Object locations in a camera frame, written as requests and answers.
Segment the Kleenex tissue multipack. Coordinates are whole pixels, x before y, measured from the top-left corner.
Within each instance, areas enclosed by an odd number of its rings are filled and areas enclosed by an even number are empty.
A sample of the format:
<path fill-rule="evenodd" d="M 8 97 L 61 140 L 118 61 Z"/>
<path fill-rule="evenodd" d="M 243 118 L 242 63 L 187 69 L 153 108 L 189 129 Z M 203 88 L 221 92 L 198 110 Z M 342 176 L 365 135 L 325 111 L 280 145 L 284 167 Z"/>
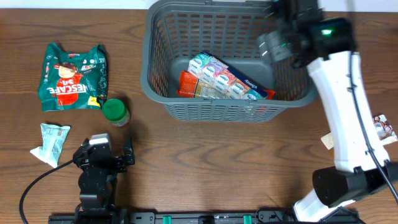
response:
<path fill-rule="evenodd" d="M 177 90 L 178 96 L 207 99 L 271 100 L 274 94 L 206 52 L 189 61 Z"/>

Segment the green Nescafe coffee bag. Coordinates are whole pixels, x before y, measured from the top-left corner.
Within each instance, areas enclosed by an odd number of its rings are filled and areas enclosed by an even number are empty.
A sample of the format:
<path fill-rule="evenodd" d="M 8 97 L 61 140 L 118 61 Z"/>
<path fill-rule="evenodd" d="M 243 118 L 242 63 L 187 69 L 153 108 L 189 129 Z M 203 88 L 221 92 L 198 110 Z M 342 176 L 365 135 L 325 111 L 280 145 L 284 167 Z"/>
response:
<path fill-rule="evenodd" d="M 48 44 L 38 88 L 42 110 L 100 110 L 108 94 L 107 71 L 101 45 L 86 53 L 71 53 L 54 42 Z"/>

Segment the brown white snack pouch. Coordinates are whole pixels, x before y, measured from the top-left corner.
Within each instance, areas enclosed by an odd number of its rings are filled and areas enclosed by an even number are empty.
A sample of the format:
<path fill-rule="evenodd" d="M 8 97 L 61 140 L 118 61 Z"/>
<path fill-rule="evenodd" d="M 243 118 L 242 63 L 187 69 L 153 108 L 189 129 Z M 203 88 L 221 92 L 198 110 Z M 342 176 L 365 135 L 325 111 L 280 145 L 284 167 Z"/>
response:
<path fill-rule="evenodd" d="M 397 136 L 394 132 L 393 127 L 388 122 L 384 114 L 373 117 L 374 127 L 376 128 L 377 135 L 383 146 L 397 142 Z M 330 150 L 334 147 L 333 136 L 331 133 L 326 134 L 321 138 L 324 146 Z"/>

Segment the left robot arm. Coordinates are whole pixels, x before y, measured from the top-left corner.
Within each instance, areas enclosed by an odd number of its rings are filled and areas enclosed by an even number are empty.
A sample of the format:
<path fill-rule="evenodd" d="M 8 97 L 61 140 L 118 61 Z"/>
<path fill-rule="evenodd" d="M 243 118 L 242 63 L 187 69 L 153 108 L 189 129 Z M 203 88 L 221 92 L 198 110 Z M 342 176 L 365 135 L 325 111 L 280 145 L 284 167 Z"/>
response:
<path fill-rule="evenodd" d="M 116 208 L 116 187 L 118 174 L 136 161 L 131 136 L 126 138 L 122 150 L 122 155 L 113 156 L 109 135 L 105 133 L 85 139 L 73 154 L 73 163 L 82 170 L 75 223 L 127 223 L 126 211 Z"/>

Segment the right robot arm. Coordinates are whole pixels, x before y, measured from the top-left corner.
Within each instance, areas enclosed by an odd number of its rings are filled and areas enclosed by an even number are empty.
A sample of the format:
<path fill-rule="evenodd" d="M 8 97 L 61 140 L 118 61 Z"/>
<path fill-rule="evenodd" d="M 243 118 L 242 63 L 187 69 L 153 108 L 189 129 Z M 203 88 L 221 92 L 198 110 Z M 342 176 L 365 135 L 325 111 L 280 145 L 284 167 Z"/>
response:
<path fill-rule="evenodd" d="M 389 189 L 397 195 L 397 164 L 382 145 L 361 75 L 354 28 L 344 17 L 326 19 L 316 1 L 272 1 L 274 60 L 306 68 L 323 103 L 333 138 L 334 164 L 312 175 L 312 191 L 293 206 L 298 223 L 322 223 L 348 205 Z"/>

